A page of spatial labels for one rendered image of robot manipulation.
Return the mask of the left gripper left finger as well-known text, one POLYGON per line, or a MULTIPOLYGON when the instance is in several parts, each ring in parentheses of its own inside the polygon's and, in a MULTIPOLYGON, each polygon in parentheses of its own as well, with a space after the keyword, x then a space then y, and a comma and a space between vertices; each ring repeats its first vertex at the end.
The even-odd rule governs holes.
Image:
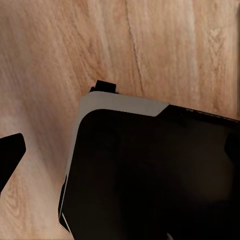
POLYGON ((26 153, 23 134, 0 138, 0 193, 26 153))

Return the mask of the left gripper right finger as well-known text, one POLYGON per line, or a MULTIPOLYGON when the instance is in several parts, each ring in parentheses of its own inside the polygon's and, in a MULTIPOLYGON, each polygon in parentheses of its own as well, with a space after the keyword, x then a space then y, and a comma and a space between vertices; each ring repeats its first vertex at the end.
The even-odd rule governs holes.
POLYGON ((227 135, 224 151, 240 173, 240 134, 231 132, 227 135))

